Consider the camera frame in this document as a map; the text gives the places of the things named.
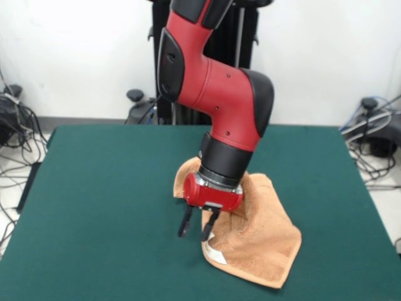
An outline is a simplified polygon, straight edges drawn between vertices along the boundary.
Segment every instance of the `cloth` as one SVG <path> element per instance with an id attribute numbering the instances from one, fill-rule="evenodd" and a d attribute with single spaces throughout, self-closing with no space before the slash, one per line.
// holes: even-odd
<path id="1" fill-rule="evenodd" d="M 193 158 L 178 170 L 174 197 L 182 198 L 185 177 L 197 172 Z M 291 223 L 270 179 L 245 173 L 244 199 L 232 213 L 222 212 L 209 241 L 202 243 L 205 259 L 214 267 L 251 282 L 281 288 L 301 246 L 301 232 Z M 202 212 L 202 227 L 211 213 Z"/>

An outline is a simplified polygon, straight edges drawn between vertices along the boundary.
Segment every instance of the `green table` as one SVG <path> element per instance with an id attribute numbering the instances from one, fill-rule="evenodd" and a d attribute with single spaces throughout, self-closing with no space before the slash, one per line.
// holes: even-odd
<path id="1" fill-rule="evenodd" d="M 303 234 L 282 290 L 210 266 L 200 212 L 179 239 L 175 172 L 207 130 L 58 128 L 0 262 L 0 299 L 401 300 L 401 261 L 333 128 L 271 126 L 249 166 Z"/>

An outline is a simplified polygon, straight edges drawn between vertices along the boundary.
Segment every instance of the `red robot arm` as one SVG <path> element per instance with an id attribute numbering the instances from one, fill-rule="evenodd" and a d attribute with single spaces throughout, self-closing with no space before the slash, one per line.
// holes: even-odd
<path id="1" fill-rule="evenodd" d="M 172 0 L 160 42 L 157 79 L 164 98 L 212 118 L 211 132 L 200 147 L 201 167 L 185 180 L 184 197 L 189 206 L 212 210 L 217 216 L 241 203 L 239 181 L 268 126 L 274 100 L 273 84 L 265 75 L 203 55 L 231 4 L 232 0 Z M 186 226 L 183 222 L 180 235 Z"/>

